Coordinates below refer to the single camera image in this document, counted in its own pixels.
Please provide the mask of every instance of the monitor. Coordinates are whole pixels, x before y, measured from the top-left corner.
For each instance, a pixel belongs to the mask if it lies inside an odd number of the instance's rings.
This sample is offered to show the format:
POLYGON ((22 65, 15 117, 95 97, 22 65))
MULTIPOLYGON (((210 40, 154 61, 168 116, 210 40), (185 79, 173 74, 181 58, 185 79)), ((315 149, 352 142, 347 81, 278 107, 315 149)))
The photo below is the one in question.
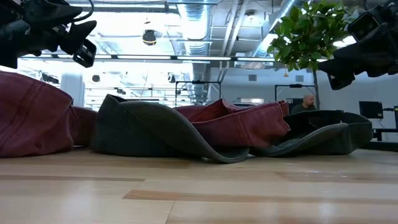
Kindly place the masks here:
POLYGON ((383 105, 381 102, 360 101, 359 113, 369 119, 383 119, 383 105))

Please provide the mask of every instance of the ceiling duct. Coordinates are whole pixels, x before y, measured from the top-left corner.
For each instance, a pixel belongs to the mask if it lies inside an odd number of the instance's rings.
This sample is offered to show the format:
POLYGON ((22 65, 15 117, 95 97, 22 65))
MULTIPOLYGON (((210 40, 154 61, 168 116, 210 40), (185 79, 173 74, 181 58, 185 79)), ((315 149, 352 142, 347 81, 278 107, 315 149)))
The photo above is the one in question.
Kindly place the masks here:
MULTIPOLYGON (((89 12, 91 5, 87 0, 67 0, 71 6, 79 6, 83 8, 83 12, 89 12)), ((171 13, 178 14, 177 6, 164 4, 158 1, 154 2, 137 2, 137 1, 101 1, 95 2, 95 12, 144 12, 144 13, 171 13)))
MULTIPOLYGON (((179 4, 178 11, 183 22, 183 37, 190 40, 185 42, 187 55, 207 56, 210 45, 201 41, 208 39, 209 6, 202 4, 179 4)), ((192 80, 208 81, 205 77, 210 72, 208 64, 193 63, 192 70, 192 80)), ((192 85, 192 88, 195 93, 195 101, 205 102, 207 100, 207 94, 204 94, 203 86, 192 85)))
POLYGON ((304 82, 304 75, 296 75, 296 82, 304 82))
MULTIPOLYGON (((266 40, 269 32, 275 27, 279 19, 289 15, 290 10, 293 6, 302 7, 305 2, 310 2, 311 0, 283 0, 280 5, 279 11, 267 16, 264 25, 262 26, 262 33, 264 34, 264 39, 259 44, 256 50, 251 53, 252 57, 267 57, 267 49, 269 46, 269 41, 266 40)), ((242 68, 253 69, 253 68, 264 68, 262 62, 248 62, 242 66, 242 68)))

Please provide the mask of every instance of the wall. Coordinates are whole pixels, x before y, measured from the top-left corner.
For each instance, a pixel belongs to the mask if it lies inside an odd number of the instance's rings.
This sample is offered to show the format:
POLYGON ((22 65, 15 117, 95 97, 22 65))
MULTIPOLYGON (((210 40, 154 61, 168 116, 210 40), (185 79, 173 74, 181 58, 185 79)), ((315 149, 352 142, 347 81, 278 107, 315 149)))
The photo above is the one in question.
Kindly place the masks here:
MULTIPOLYGON (((397 87, 398 75, 383 75, 369 78, 365 73, 356 76, 356 80, 341 90, 330 88, 327 75, 317 72, 321 109, 344 110, 359 113, 359 101, 380 101, 383 108, 392 108, 398 105, 397 87)), ((374 128, 395 128, 394 112, 385 111, 384 119, 372 119, 374 128)), ((398 141, 398 134, 387 134, 388 141, 398 141)))
MULTIPOLYGON (((238 98, 261 98, 264 102, 275 101, 275 93, 273 85, 264 86, 231 86, 223 85, 222 91, 223 98, 228 101, 237 101, 238 98)), ((306 88, 287 88, 278 87, 278 97, 277 100, 285 100, 286 98, 302 98, 306 94, 311 94, 311 92, 306 88)), ((212 100, 218 99, 218 93, 211 94, 212 100)))
MULTIPOLYGON (((246 71, 232 69, 227 73, 222 84, 222 93, 226 100, 236 101, 237 98, 263 98, 264 102, 274 101, 275 84, 292 84, 295 80, 284 79, 284 70, 273 72, 273 70, 246 71), (259 82, 247 81, 247 74, 255 72, 259 82)), ((305 75, 305 84, 312 82, 311 74, 305 71, 294 71, 289 76, 293 77, 295 73, 305 75)), ((320 108, 323 110, 344 110, 347 112, 359 114, 359 101, 380 101, 384 108, 392 108, 398 105, 398 75, 383 75, 377 78, 369 78, 365 73, 357 75, 356 80, 342 90, 332 90, 330 88, 327 75, 324 72, 317 72, 320 108)), ((309 94, 306 88, 291 89, 279 88, 278 100, 286 98, 301 98, 309 94)), ((210 100, 217 100, 218 93, 213 91, 210 94, 210 100)), ((384 119, 372 119, 375 128, 395 128, 394 112, 385 111, 384 119)), ((397 141, 398 134, 389 133, 383 136, 388 141, 397 141)))
MULTIPOLYGON (((312 84, 312 74, 307 73, 306 70, 291 71, 288 77, 284 77, 285 70, 280 69, 275 71, 273 69, 261 70, 245 70, 241 68, 228 69, 224 81, 221 86, 221 92, 224 99, 228 101, 237 101, 237 98, 262 98, 264 102, 275 101, 274 86, 275 85, 289 85, 296 83, 295 76, 303 75, 303 85, 312 84), (248 75, 257 75, 256 82, 249 82, 248 75)), ((213 81, 218 78, 218 69, 212 68, 211 78, 213 81)), ((278 100, 286 98, 302 98, 306 94, 315 92, 313 88, 289 88, 278 87, 278 100)), ((210 88, 209 100, 217 100, 218 92, 210 88)))
MULTIPOLYGON (((217 81, 219 70, 218 68, 211 68, 211 81, 217 81)), ((223 85, 231 86, 264 86, 264 85, 275 85, 275 84, 291 84, 296 83, 295 76, 303 75, 303 85, 311 85, 312 74, 306 70, 289 72, 288 77, 284 77, 285 69, 257 69, 257 70, 246 70, 243 68, 229 68, 223 80, 223 85), (249 81, 249 75, 257 75, 256 82, 249 81)))

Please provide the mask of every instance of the black camera equipment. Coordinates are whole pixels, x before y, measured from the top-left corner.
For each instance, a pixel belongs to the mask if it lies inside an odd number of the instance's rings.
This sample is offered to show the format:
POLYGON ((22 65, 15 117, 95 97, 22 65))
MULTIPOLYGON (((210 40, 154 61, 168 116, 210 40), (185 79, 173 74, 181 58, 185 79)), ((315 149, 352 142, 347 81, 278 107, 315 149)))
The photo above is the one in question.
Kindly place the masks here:
POLYGON ((60 47, 80 65, 93 66, 96 46, 86 38, 96 21, 75 24, 92 15, 94 4, 89 2, 91 11, 76 18, 83 8, 65 0, 0 0, 0 65, 17 68, 23 55, 40 56, 42 50, 60 47))
POLYGON ((142 41, 148 46, 153 46, 156 44, 156 36, 154 30, 145 30, 142 36, 142 41))
POLYGON ((348 26, 357 43, 335 50, 334 59, 320 62, 328 74, 333 90, 355 80, 354 75, 367 72, 369 77, 398 73, 398 0, 389 0, 368 9, 348 26))

